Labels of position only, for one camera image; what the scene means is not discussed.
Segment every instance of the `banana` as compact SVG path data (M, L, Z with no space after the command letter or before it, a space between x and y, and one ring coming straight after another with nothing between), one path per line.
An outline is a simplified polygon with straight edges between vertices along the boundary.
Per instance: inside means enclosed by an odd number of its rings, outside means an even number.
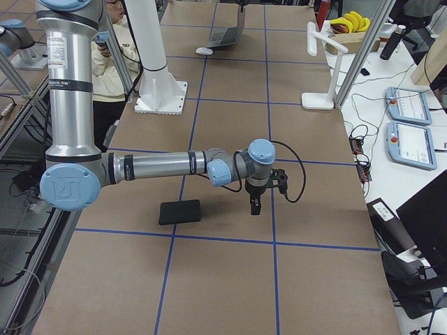
M353 25L352 25L351 21L349 21L348 19L345 19L344 17L339 17L337 19L330 20L330 25L332 26L334 24L343 24L344 26L347 27L347 30L348 30L347 33L352 33Z
M366 30L368 30L368 28L369 28L369 26L371 24L371 21L367 17L362 17L362 20L363 20L365 25L362 27L362 29L359 29L358 31L366 31Z
M355 33L359 29L359 26L360 26L360 21L358 20L358 18L350 13L346 13L345 15L343 15L343 17L345 19L347 19L348 21L351 21L351 23L353 25L352 32Z
M358 31L360 29L362 29L365 25L364 21L363 21L363 17L362 15L360 15L359 13L355 12L354 10L350 11L349 14L353 15L356 17L356 19L358 20Z

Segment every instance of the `cardboard box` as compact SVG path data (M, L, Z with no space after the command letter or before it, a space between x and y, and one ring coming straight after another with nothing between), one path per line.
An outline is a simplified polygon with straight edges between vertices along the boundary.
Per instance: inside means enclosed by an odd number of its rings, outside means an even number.
M337 41L338 43L344 45L348 48L348 53L353 54L356 53L360 44L363 41L363 37L365 37L365 32L363 33L339 33L337 35L329 35L331 39ZM374 42L371 51L377 51L379 49L380 39L377 38ZM326 43L326 50L330 54L337 54L337 49L333 46Z

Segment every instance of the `person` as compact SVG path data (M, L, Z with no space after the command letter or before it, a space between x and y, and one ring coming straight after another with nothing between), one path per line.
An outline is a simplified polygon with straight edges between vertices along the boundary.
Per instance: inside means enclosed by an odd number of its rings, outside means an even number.
M124 55L131 79L139 73L139 57L124 15L120 0L107 0L107 12L113 23L119 47ZM95 145L106 152L104 145L108 129L118 120L126 105L124 88L106 45L91 44L91 71L93 82L93 117Z

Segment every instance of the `laptop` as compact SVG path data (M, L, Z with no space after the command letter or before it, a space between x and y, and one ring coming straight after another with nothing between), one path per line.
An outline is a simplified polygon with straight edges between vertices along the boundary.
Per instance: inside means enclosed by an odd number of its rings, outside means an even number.
M244 30L245 25L245 2L239 2L239 8L237 9L237 27L233 28L215 28L207 47L210 49L225 47L227 45L234 45L239 41L239 37Z

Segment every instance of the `white desk lamp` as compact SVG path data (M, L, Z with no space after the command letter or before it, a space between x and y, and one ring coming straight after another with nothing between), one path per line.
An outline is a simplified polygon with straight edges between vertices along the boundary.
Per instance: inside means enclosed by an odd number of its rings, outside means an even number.
M334 107L335 85L337 84L340 67L342 65L343 54L348 52L348 49L338 42L324 36L316 31L316 25L313 22L307 23L307 52L311 56L316 56L316 39L319 38L326 43L331 44L338 50L337 60L335 62L334 73L329 85L327 93L303 93L301 95L301 103L304 108L308 110L331 110Z

